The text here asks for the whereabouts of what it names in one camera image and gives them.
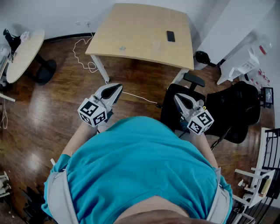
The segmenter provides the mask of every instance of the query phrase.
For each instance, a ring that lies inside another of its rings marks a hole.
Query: black phone
[[[167,40],[169,42],[175,42],[175,36],[173,31],[166,31],[167,34]]]

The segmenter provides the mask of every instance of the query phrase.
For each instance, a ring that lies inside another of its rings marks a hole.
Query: round table
[[[56,71],[55,60],[45,61],[39,54],[45,37],[44,30],[33,32],[30,39],[21,43],[17,50],[13,62],[9,62],[7,69],[7,81],[13,83],[18,80],[23,74],[37,82],[39,85],[44,85],[51,80]],[[26,71],[30,63],[35,59],[41,66],[36,76]]]

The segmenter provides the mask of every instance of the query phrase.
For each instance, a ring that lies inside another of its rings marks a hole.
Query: chair armrest
[[[194,90],[196,85],[199,85],[201,87],[205,87],[205,82],[202,78],[199,78],[198,76],[196,75],[192,75],[192,74],[189,74],[189,73],[185,73],[184,74],[184,80],[186,81],[189,81],[192,83],[191,85],[191,90]]]

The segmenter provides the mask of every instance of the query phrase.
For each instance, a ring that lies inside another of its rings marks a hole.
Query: black office chair
[[[243,142],[247,136],[248,126],[257,123],[260,118],[260,100],[257,89],[241,81],[223,91],[208,94],[206,100],[205,96],[193,91],[196,85],[205,86],[201,78],[185,73],[184,79],[192,83],[190,89],[177,84],[169,86],[165,94],[160,121],[173,132],[183,131],[179,123],[182,115],[175,105],[174,95],[186,94],[196,101],[203,100],[214,118],[214,123],[205,132],[206,135],[220,137],[212,145],[212,149],[223,139],[236,144]]]

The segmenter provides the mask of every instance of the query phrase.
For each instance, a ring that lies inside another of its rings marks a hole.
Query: black table base
[[[45,61],[39,54],[35,56],[35,60],[41,64],[36,76],[25,71],[25,75],[38,83],[39,85],[45,85],[50,81],[56,71],[56,61]]]

